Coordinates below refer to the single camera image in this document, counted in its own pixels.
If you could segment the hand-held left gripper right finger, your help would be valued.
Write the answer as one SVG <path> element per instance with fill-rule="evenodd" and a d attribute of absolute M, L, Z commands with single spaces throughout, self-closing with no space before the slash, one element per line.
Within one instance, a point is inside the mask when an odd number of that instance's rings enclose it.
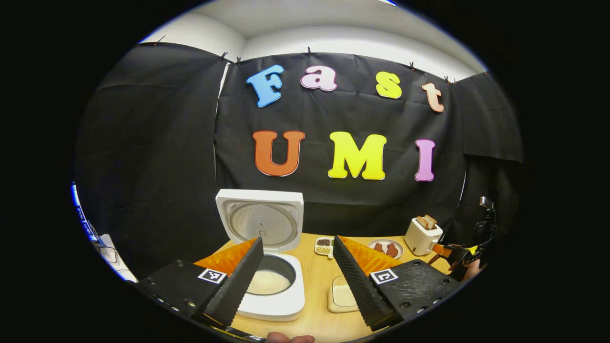
<path fill-rule="evenodd" d="M 421 259 L 400 262 L 348 237 L 334 237 L 334 259 L 372 331 L 410 321 L 462 283 Z"/>

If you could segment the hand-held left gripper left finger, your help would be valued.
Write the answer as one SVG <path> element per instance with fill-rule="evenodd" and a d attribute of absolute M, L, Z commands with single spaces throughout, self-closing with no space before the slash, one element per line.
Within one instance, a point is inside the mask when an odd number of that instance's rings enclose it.
<path fill-rule="evenodd" d="M 264 256 L 261 237 L 246 245 L 231 273 L 176 260 L 141 279 L 139 290 L 182 317 L 226 329 Z"/>

